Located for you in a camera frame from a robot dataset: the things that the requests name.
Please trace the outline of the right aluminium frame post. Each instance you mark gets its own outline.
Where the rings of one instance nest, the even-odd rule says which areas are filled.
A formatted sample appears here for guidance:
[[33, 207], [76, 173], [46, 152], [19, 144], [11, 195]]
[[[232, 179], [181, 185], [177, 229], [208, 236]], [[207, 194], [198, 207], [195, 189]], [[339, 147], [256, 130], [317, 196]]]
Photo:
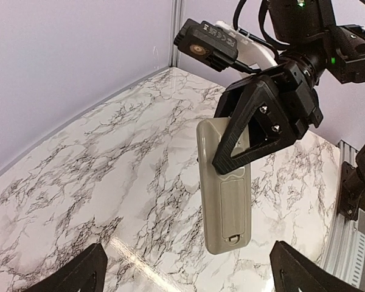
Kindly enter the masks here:
[[172, 14], [171, 14], [171, 26], [170, 26], [170, 49], [169, 49], [169, 67], [179, 66], [179, 51], [174, 45], [175, 37], [177, 36], [180, 28], [183, 24], [183, 17], [185, 12], [184, 0], [172, 1]]

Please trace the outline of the front aluminium rail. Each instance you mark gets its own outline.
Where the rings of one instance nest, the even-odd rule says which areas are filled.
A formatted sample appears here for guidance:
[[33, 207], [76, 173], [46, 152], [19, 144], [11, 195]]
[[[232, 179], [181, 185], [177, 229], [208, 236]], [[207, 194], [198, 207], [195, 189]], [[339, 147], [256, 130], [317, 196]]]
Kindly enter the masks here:
[[357, 219], [351, 220], [339, 212], [343, 177], [340, 167], [335, 208], [320, 267], [359, 288], [365, 261], [365, 235], [359, 231]]

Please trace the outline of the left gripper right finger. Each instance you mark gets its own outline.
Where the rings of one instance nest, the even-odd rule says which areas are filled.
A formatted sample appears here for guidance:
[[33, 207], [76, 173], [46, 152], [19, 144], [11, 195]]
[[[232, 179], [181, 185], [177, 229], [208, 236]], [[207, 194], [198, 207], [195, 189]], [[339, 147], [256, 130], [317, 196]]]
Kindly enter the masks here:
[[285, 241], [270, 252], [276, 291], [352, 291], [353, 286], [324, 271]]

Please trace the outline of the grey remote control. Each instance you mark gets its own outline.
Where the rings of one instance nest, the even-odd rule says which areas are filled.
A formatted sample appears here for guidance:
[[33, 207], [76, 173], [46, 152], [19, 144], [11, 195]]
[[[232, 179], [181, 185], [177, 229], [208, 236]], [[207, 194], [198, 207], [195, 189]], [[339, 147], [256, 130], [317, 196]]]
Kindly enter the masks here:
[[212, 165], [228, 118], [211, 118], [196, 128], [204, 239], [207, 250], [221, 254], [245, 247], [251, 239], [251, 168], [226, 175]]

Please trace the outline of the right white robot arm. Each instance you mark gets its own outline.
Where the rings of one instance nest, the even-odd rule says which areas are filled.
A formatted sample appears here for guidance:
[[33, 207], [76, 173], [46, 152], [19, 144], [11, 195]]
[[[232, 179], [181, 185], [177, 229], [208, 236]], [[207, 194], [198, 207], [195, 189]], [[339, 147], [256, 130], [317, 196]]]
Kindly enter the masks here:
[[212, 161], [225, 175], [293, 145], [323, 119], [315, 86], [324, 71], [340, 83], [365, 82], [365, 31], [338, 26], [330, 1], [263, 1], [280, 50], [277, 64], [250, 72], [222, 94], [215, 115], [229, 123]]

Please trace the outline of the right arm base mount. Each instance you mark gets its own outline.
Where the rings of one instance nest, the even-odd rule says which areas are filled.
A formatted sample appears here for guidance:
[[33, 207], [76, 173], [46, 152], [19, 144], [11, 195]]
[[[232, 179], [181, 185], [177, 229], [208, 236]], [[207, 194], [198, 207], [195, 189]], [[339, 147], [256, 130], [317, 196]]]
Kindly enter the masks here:
[[365, 212], [365, 144], [355, 156], [356, 167], [344, 161], [339, 181], [337, 213], [357, 221], [359, 210]]

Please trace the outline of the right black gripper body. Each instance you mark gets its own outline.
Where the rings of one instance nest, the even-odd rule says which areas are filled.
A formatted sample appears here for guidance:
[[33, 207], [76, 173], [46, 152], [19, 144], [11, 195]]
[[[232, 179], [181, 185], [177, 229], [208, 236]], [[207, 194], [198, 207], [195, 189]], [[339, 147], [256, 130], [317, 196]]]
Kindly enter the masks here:
[[286, 116], [297, 140], [302, 139], [310, 125], [320, 126], [323, 115], [314, 89], [324, 72], [324, 65], [309, 60], [284, 59], [273, 68], [245, 77], [226, 88], [244, 88], [245, 101], [258, 100], [253, 93], [266, 85], [269, 93]]

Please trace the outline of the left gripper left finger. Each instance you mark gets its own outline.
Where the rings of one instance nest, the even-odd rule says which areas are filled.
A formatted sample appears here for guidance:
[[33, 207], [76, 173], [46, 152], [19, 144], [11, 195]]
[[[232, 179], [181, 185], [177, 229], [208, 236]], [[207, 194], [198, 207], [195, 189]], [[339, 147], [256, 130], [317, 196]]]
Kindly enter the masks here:
[[58, 271], [29, 287], [33, 291], [97, 291], [105, 283], [107, 256], [100, 243], [93, 243]]

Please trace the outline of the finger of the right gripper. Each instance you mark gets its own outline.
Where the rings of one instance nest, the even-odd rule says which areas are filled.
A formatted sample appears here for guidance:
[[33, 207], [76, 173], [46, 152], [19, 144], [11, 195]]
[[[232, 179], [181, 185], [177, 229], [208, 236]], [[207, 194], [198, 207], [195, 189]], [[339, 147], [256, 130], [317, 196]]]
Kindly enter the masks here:
[[295, 143], [286, 116], [264, 85], [253, 93], [258, 100], [246, 102], [233, 114], [218, 144], [212, 165], [225, 175]]
[[232, 117], [235, 111], [240, 114], [246, 105], [243, 92], [244, 88], [225, 90], [218, 101], [214, 118]]

